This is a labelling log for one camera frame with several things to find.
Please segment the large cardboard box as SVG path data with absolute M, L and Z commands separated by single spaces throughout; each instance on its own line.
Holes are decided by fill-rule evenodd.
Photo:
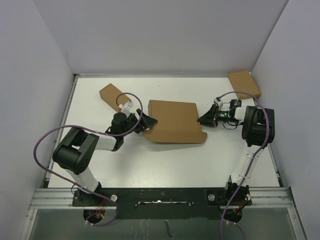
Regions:
M 148 115 L 158 123 L 143 133 L 159 144 L 203 144 L 208 134 L 198 122 L 197 105 L 192 102 L 150 100 Z

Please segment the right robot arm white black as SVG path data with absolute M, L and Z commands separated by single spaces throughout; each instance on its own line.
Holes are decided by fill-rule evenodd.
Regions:
M 221 99 L 216 98 L 197 122 L 211 128 L 217 127 L 219 123 L 235 129 L 242 126 L 241 138 L 245 141 L 245 147 L 222 192 L 223 200 L 232 205 L 250 200 L 249 185 L 253 169 L 261 152 L 275 138 L 275 111 L 261 106 L 242 106 L 240 99 L 232 99 L 228 110 L 222 110 L 222 105 Z

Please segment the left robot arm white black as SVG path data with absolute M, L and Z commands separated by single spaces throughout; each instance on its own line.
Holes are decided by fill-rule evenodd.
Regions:
M 153 127 L 158 120 L 137 109 L 139 117 L 132 112 L 113 115 L 111 126 L 100 135 L 72 127 L 53 152 L 52 159 L 66 170 L 84 192 L 84 200 L 91 206 L 102 199 L 100 182 L 92 174 L 89 164 L 96 150 L 116 152 L 124 143 L 124 137 L 132 132 L 140 134 Z

